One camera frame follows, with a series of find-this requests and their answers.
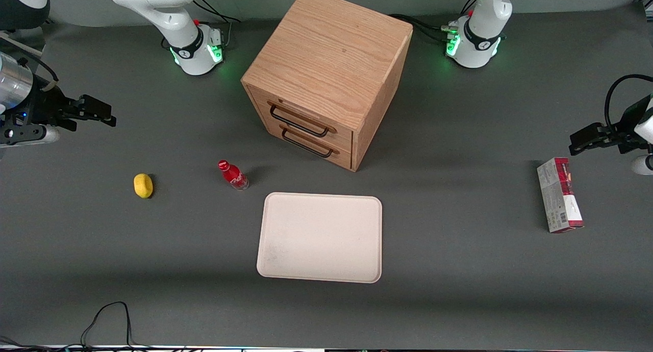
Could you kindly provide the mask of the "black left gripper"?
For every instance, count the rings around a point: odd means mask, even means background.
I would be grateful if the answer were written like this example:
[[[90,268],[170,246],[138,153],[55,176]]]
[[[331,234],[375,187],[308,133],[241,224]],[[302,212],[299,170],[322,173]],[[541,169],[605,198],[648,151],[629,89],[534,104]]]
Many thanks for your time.
[[[576,156],[586,150],[611,147],[613,143],[617,145],[622,155],[634,150],[647,150],[648,142],[635,133],[635,127],[643,118],[647,108],[648,101],[638,101],[626,108],[621,119],[613,123],[610,118],[610,103],[606,103],[604,118],[607,128],[600,122],[594,122],[571,134],[569,154]]]

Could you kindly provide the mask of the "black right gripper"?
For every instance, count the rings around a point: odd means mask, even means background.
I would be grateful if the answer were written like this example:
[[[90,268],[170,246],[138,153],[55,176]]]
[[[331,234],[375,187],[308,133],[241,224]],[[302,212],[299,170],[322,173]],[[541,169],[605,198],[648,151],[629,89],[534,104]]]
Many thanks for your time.
[[[82,95],[67,98],[58,87],[31,91],[18,106],[2,113],[2,138],[45,138],[51,128],[77,131],[78,120],[92,120],[110,127],[117,124],[112,106]]]

